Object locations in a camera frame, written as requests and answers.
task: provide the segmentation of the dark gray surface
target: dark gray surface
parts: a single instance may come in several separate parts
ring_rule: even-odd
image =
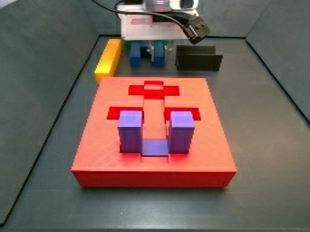
[[[91,0],[79,1],[84,6],[85,13],[88,14],[88,17],[92,20],[97,33],[104,35],[120,34],[121,24],[115,13],[99,7],[95,3],[92,3]],[[119,0],[97,0],[97,2],[112,9],[115,3],[119,2]]]
[[[101,38],[4,229],[310,228],[310,130],[244,40],[208,39],[220,72],[131,69],[119,76],[207,76],[239,173],[224,189],[80,188],[71,164],[96,93]]]
[[[77,0],[0,9],[0,224],[96,38]]]
[[[310,120],[310,1],[275,0],[247,40]]]
[[[120,34],[115,14],[100,9],[91,0],[84,4],[99,34]],[[113,7],[116,0],[97,0]],[[211,36],[246,37],[271,0],[200,0],[199,13],[211,28]]]

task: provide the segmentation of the red base plate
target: red base plate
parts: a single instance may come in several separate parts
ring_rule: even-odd
[[[165,139],[169,111],[192,111],[196,129],[190,153],[168,157],[120,153],[117,119],[123,110],[143,111],[143,137],[151,140]],[[83,187],[226,187],[236,166],[206,80],[104,79],[71,171]]]

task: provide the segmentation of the building block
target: building block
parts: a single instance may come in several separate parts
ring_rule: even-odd
[[[119,134],[121,153],[141,152],[141,111],[121,111]]]
[[[123,105],[141,107],[143,110],[144,106],[155,107],[155,102],[148,104],[149,100],[143,95],[131,95],[129,88],[140,85],[151,89],[155,84],[155,89],[159,89],[157,82],[161,82],[163,89],[165,86],[176,86],[179,89],[179,96],[164,96],[164,100],[157,100],[160,104],[156,108],[160,110],[155,111],[159,116],[163,117],[164,114],[161,103],[163,111],[175,107],[188,109],[191,106],[199,112],[199,119],[192,115],[195,133],[188,154],[168,153],[164,157],[148,157],[143,153],[121,153],[119,119],[108,119],[109,109],[121,108]],[[143,113],[144,121],[148,121],[148,112]],[[160,121],[165,129],[169,128],[172,122],[163,119]],[[103,79],[71,171],[83,187],[226,187],[238,170],[206,80],[160,77]]]
[[[164,46],[161,42],[153,42],[153,66],[163,67],[165,65]]]
[[[195,121],[190,111],[172,111],[168,130],[168,151],[188,154]]]
[[[100,81],[104,77],[115,76],[120,57],[121,40],[109,39],[95,70],[97,84],[100,84]]]
[[[143,140],[143,157],[167,157],[168,154],[167,140]]]
[[[215,54],[215,46],[176,46],[178,71],[219,71],[222,54]]]
[[[131,43],[129,61],[132,67],[140,67],[140,42]]]

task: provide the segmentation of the blue object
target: blue object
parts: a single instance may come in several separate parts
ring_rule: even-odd
[[[141,153],[141,111],[121,111],[119,135],[121,153]]]
[[[153,66],[163,67],[165,65],[163,43],[153,42],[152,45],[153,45]]]
[[[140,67],[140,42],[131,43],[131,53],[129,53],[129,60],[132,67]]]
[[[141,156],[167,157],[168,156],[167,140],[143,140]]]
[[[188,154],[195,130],[195,121],[190,111],[172,111],[168,130],[168,152]]]

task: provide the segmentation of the gray floor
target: gray floor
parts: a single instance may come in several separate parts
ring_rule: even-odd
[[[226,189],[79,187],[69,172],[96,93],[91,56],[41,157],[2,229],[310,228],[310,130],[244,40],[208,39],[224,55],[220,72],[155,69],[144,61],[119,76],[204,75],[239,174]]]

